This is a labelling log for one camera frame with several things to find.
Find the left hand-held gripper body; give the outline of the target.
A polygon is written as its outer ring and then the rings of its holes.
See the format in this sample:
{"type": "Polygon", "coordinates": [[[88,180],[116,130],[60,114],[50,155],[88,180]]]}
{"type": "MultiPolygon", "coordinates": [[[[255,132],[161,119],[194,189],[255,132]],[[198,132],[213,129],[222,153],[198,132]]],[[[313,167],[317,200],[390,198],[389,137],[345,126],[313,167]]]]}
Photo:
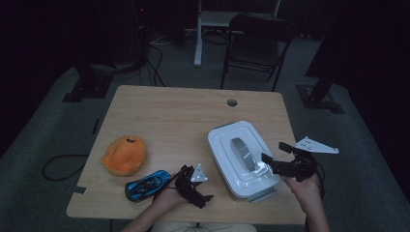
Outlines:
{"type": "Polygon", "coordinates": [[[197,184],[191,181],[191,177],[186,178],[179,171],[176,175],[175,186],[184,198],[197,207],[198,195],[201,193],[196,190],[197,184]]]}

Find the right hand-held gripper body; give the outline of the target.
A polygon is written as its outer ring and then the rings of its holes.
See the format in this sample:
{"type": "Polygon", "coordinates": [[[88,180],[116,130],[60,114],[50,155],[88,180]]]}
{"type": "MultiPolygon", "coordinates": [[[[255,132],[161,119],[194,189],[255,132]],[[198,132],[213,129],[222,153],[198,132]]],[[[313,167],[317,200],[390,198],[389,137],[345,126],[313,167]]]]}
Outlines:
{"type": "Polygon", "coordinates": [[[317,154],[338,154],[338,148],[333,148],[309,137],[305,137],[297,142],[293,147],[294,159],[285,162],[280,176],[295,178],[297,182],[310,178],[316,173],[318,162],[312,155],[317,154]]]}

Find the white box lid grey handle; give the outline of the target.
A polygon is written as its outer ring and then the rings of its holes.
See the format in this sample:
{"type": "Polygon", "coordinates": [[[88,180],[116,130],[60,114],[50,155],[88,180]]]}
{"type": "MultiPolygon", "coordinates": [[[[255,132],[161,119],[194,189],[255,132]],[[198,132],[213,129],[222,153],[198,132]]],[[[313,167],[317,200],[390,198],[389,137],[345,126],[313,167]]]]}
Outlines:
{"type": "Polygon", "coordinates": [[[239,199],[265,189],[274,188],[280,182],[278,174],[261,160],[264,153],[273,153],[255,127],[247,121],[239,121],[208,133],[208,141],[214,159],[232,194],[239,199]]]}

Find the translucent grey storage box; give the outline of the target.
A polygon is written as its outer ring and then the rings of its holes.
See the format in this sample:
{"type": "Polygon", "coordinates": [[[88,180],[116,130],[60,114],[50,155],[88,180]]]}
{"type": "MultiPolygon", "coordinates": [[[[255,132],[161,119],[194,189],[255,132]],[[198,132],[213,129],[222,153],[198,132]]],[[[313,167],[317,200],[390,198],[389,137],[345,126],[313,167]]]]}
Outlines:
{"type": "Polygon", "coordinates": [[[268,188],[262,191],[259,191],[251,196],[248,197],[249,202],[259,202],[266,198],[272,196],[277,190],[275,188],[268,188]]]}

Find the blue toy car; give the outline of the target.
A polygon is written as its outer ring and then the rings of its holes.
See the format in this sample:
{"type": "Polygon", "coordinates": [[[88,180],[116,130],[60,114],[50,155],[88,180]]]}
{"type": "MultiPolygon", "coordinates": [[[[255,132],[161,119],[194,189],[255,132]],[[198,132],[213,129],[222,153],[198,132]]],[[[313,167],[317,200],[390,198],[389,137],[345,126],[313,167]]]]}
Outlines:
{"type": "Polygon", "coordinates": [[[170,178],[167,171],[158,170],[139,180],[126,183],[125,195],[131,202],[141,202],[159,193],[170,178]]]}

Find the orange plush toy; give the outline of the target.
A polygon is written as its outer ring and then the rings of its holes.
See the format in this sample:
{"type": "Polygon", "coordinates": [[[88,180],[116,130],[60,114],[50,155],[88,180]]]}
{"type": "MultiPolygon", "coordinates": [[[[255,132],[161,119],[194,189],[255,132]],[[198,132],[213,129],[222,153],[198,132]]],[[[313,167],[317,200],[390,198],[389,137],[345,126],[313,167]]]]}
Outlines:
{"type": "Polygon", "coordinates": [[[124,135],[113,141],[101,158],[102,165],[113,175],[131,176],[148,157],[144,140],[137,135],[124,135]]]}

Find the person's right hand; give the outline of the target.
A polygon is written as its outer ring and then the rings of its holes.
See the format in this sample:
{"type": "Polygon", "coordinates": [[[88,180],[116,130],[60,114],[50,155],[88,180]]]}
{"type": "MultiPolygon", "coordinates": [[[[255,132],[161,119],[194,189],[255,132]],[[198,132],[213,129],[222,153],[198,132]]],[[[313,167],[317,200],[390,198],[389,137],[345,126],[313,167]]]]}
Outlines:
{"type": "Polygon", "coordinates": [[[302,182],[297,182],[295,178],[290,177],[283,177],[282,180],[296,196],[305,213],[315,211],[322,206],[320,182],[316,174],[304,179],[302,182]]]}

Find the person's left hand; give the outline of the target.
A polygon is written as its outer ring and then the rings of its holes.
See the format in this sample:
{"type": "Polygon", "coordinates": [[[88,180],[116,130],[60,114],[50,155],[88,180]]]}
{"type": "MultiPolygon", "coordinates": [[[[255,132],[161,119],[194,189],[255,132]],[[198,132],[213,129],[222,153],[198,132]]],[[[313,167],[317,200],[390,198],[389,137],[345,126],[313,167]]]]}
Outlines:
{"type": "Polygon", "coordinates": [[[187,202],[188,200],[179,193],[179,190],[176,189],[175,181],[172,181],[156,197],[153,202],[153,206],[160,213],[166,213],[187,202]]]}

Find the black stand base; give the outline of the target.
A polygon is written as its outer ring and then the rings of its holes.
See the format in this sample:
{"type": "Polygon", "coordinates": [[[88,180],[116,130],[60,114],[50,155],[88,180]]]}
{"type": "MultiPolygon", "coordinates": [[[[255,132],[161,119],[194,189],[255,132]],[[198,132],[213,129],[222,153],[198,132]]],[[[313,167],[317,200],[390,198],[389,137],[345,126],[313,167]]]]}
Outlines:
{"type": "Polygon", "coordinates": [[[74,65],[78,80],[72,90],[65,95],[63,102],[81,102],[84,99],[104,99],[113,75],[97,73],[88,64],[74,65]]]}
{"type": "Polygon", "coordinates": [[[339,103],[333,98],[330,88],[339,77],[339,68],[335,65],[311,65],[307,76],[317,77],[315,85],[298,84],[297,89],[305,108],[327,109],[334,114],[343,114],[339,103]]]}

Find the black folding chair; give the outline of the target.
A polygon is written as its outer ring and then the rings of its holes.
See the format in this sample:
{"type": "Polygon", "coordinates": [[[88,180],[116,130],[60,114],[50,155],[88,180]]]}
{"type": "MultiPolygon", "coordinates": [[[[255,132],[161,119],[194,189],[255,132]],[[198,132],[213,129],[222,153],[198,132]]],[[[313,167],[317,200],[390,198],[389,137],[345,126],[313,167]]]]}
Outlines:
{"type": "Polygon", "coordinates": [[[237,14],[228,25],[228,43],[220,81],[223,88],[230,67],[268,73],[275,76],[272,91],[286,57],[286,52],[296,37],[293,22],[257,14],[237,14]]]}

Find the white metal desk frame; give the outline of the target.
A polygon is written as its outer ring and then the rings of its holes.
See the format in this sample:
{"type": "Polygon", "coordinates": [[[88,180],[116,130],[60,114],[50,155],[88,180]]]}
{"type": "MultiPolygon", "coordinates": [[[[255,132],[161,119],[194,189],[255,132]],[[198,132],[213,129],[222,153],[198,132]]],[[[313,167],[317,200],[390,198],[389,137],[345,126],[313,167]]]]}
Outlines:
{"type": "Polygon", "coordinates": [[[230,20],[238,15],[239,12],[227,12],[227,11],[203,11],[202,0],[197,0],[197,19],[196,19],[196,47],[193,59],[193,65],[200,67],[202,64],[202,34],[204,27],[222,27],[225,28],[229,25],[230,20]]]}

